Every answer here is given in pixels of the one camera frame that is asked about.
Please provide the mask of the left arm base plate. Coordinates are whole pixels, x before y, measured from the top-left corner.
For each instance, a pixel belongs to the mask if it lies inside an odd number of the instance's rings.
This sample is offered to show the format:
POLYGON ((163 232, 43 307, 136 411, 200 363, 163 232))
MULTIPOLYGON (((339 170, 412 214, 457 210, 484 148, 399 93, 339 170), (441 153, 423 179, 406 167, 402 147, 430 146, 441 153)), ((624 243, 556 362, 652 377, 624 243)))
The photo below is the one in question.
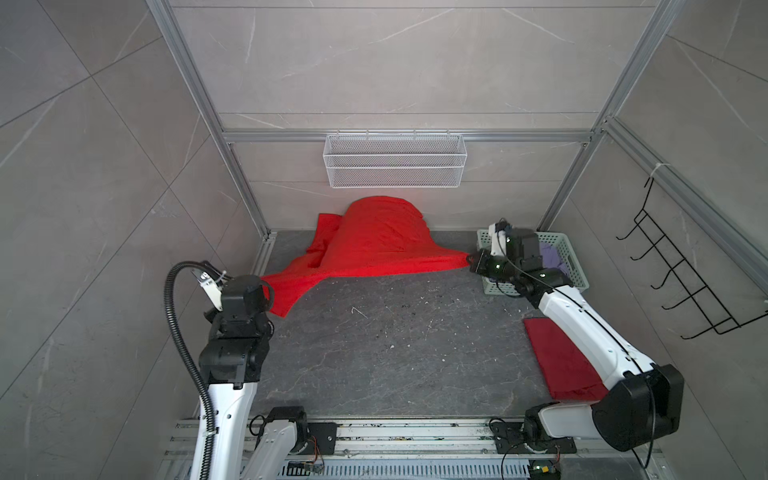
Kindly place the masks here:
POLYGON ((333 455, 339 425, 334 422, 310 422, 304 433, 299 433, 292 455, 333 455))

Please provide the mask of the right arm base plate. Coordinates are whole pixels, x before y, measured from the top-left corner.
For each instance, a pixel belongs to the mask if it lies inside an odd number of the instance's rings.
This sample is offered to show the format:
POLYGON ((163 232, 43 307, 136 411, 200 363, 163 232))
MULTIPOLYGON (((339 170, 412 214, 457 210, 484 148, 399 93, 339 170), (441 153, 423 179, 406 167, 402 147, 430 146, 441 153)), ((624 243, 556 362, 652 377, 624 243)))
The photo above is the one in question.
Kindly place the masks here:
POLYGON ((577 448, 570 437, 552 438, 528 420, 507 422, 492 418, 488 422, 499 454, 575 454, 577 448))

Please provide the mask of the bright red t-shirt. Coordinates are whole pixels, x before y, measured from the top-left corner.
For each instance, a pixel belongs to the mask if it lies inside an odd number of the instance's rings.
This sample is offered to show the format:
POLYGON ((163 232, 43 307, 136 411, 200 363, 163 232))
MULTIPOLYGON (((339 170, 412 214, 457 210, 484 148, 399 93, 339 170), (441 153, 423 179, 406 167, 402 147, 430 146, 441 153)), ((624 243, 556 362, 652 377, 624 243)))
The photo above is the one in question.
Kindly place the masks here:
POLYGON ((286 317, 305 293, 326 279, 420 274, 467 265, 466 253, 433 240, 413 204, 373 196, 353 202, 342 215, 319 215, 306 253, 264 280, 274 291, 270 312, 286 317))

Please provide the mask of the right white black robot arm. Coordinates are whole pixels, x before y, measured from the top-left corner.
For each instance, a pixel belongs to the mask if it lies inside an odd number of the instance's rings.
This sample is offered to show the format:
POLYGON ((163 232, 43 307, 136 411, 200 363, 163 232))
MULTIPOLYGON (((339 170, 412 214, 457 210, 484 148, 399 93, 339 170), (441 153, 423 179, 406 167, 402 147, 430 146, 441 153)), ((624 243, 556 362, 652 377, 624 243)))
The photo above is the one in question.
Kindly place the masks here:
POLYGON ((521 443, 544 451, 560 439, 601 439, 626 452, 678 431, 683 375, 635 348, 588 304, 588 282, 565 235, 501 219, 479 231, 468 261, 486 292, 525 299, 542 314, 524 325, 552 400, 526 412, 521 443))

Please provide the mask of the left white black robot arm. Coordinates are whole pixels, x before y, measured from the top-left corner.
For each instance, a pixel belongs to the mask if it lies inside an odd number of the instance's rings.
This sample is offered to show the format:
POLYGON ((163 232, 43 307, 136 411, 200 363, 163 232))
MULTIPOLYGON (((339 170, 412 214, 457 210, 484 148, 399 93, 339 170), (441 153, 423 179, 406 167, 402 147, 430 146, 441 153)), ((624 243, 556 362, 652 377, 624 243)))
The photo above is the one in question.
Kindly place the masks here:
POLYGON ((272 287, 255 275, 216 281, 195 271, 213 309, 211 330, 199 360, 203 394, 192 479, 275 479, 291 453, 308 442, 301 407, 273 410, 259 428, 247 462, 245 434, 274 325, 268 317, 272 287))

